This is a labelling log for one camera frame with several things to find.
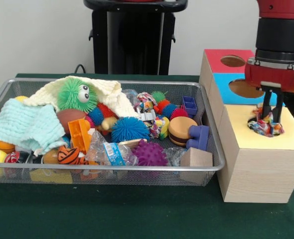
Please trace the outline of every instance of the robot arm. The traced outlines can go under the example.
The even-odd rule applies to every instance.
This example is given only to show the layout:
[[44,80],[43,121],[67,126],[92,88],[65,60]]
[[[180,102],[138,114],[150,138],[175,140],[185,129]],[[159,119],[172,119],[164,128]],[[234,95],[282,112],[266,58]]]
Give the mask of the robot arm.
[[294,0],[257,0],[260,19],[256,55],[246,64],[249,85],[265,91],[263,117],[271,110],[271,93],[277,94],[273,109],[280,121],[283,93],[294,93]]

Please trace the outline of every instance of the googly eye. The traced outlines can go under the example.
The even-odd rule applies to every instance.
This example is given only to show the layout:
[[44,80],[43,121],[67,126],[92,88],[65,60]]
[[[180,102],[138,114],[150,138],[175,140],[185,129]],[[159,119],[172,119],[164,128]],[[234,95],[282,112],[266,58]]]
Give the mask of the googly eye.
[[79,91],[80,92],[84,92],[85,94],[88,94],[89,93],[88,86],[86,86],[86,85],[80,85],[79,86]]
[[86,103],[89,101],[89,95],[87,93],[80,91],[78,93],[78,100],[82,103]]

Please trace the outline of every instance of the shape sorter box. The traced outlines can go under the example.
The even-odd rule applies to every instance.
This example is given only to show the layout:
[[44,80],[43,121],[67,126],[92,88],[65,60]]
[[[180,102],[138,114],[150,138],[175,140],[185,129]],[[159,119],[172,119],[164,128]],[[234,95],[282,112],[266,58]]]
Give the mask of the shape sorter box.
[[226,157],[218,172],[225,202],[287,203],[294,190],[294,118],[283,107],[284,134],[268,138],[247,126],[255,106],[225,105],[219,136]]
[[[199,83],[206,90],[217,128],[224,104],[257,105],[263,102],[264,92],[244,81],[245,64],[253,56],[251,50],[204,51]],[[276,102],[276,94],[272,94],[270,104],[275,106]]]

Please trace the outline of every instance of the purple block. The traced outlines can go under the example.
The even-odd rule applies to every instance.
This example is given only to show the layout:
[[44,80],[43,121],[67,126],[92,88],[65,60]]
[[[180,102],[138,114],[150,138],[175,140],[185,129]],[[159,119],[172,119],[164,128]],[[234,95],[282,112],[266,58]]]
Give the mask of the purple block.
[[183,96],[182,105],[189,116],[195,116],[197,114],[198,109],[194,97]]
[[191,126],[189,128],[189,135],[193,138],[189,139],[186,148],[198,148],[200,150],[207,150],[207,142],[209,136],[209,127],[205,125]]

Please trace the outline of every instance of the black cable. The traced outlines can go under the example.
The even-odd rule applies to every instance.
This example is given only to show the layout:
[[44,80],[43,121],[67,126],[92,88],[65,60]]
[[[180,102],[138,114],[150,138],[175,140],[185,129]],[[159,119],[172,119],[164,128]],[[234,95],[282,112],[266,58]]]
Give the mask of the black cable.
[[83,73],[86,74],[85,67],[84,67],[82,64],[78,64],[78,65],[77,65],[77,67],[76,67],[74,73],[76,74],[77,71],[78,71],[78,68],[80,68],[80,67],[83,69]]

